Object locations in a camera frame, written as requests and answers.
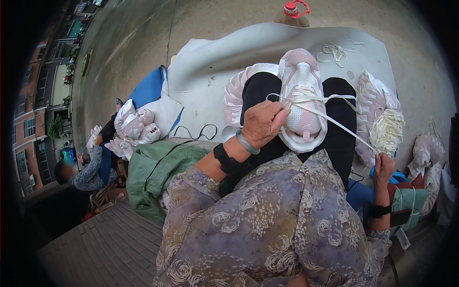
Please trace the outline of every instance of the tree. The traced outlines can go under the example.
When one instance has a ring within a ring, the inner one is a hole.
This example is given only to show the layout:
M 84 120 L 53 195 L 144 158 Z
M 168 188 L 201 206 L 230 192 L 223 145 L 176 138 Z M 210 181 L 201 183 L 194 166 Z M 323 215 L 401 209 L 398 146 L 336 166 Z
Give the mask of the tree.
M 63 132 L 64 129 L 62 128 L 61 116 L 58 114 L 54 120 L 51 121 L 50 127 L 48 128 L 48 136 L 52 140 L 60 139 Z

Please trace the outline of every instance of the floral blouse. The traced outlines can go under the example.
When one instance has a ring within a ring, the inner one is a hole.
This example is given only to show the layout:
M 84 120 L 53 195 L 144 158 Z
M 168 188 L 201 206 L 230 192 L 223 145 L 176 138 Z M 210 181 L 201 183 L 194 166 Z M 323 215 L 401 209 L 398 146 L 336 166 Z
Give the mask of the floral blouse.
M 195 167 L 169 185 L 171 202 L 154 284 L 284 286 L 302 270 L 311 286 L 374 286 L 389 230 L 365 234 L 325 150 L 260 165 L 220 199 Z

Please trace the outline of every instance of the brick pavement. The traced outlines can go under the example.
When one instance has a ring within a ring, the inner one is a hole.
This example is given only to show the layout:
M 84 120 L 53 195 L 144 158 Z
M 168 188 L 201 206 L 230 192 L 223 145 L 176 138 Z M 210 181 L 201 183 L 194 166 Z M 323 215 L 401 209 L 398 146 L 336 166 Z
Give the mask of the brick pavement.
M 58 286 L 152 286 L 162 224 L 123 200 L 38 251 Z

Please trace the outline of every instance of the blue apron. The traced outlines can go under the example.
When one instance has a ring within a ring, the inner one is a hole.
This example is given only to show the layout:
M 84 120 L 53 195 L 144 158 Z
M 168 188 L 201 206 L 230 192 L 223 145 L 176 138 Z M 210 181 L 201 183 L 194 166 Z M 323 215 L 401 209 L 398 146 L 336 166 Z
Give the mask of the blue apron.
M 99 167 L 99 176 L 102 182 L 107 185 L 110 180 L 110 171 L 112 169 L 112 152 L 105 147 L 106 142 L 101 144 L 102 147 L 102 160 Z

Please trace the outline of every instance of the plastic bottle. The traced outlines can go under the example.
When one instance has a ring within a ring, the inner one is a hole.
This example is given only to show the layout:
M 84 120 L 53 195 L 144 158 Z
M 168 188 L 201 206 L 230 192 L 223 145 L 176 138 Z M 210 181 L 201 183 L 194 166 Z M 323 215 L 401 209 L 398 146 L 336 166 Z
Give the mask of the plastic bottle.
M 306 12 L 298 15 L 298 9 L 295 2 L 300 2 L 306 7 Z M 307 28 L 309 27 L 309 20 L 303 15 L 309 13 L 309 7 L 306 3 L 301 0 L 295 0 L 293 2 L 286 2 L 284 9 L 279 11 L 274 17 L 274 23 L 286 24 L 295 27 Z

